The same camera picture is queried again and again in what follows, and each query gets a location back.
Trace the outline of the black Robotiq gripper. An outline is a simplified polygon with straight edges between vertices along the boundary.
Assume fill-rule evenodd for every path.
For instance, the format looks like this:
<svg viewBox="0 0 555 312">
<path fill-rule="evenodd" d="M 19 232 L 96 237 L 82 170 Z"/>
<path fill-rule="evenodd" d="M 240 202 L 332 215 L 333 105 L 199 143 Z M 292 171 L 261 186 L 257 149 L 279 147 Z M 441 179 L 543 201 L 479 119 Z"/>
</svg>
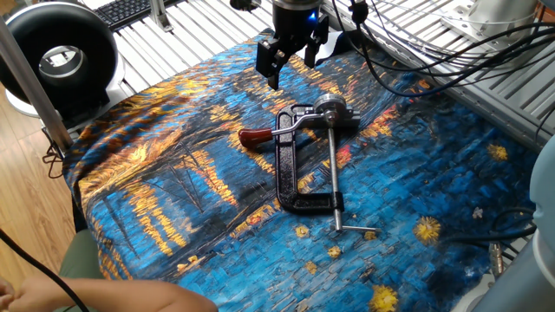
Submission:
<svg viewBox="0 0 555 312">
<path fill-rule="evenodd" d="M 321 0 L 272 1 L 275 35 L 270 40 L 258 42 L 255 66 L 270 88 L 278 90 L 279 73 L 290 58 L 282 48 L 302 48 L 307 44 L 304 64 L 315 67 L 319 48 L 329 36 L 329 17 L 319 17 L 321 3 Z"/>
</svg>

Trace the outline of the person's left hand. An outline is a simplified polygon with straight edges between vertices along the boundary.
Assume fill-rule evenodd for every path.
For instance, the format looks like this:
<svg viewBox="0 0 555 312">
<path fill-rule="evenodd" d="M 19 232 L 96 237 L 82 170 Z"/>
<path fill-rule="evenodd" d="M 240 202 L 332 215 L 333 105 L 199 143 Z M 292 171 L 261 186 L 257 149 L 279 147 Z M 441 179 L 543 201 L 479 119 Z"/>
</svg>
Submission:
<svg viewBox="0 0 555 312">
<path fill-rule="evenodd" d="M 7 311 L 15 298 L 15 290 L 10 282 L 0 278 L 0 311 Z"/>
</svg>

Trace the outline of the person's right hand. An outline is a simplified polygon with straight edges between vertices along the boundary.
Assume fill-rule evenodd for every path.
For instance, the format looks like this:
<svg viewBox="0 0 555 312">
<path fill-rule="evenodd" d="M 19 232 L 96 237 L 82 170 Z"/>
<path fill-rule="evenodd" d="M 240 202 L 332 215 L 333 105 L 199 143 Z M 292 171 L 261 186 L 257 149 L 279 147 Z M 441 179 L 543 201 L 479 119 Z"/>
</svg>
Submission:
<svg viewBox="0 0 555 312">
<path fill-rule="evenodd" d="M 14 294 L 14 299 L 8 305 L 9 312 L 45 312 L 49 299 L 46 297 L 44 286 L 47 285 L 41 277 L 26 279 Z"/>
</svg>

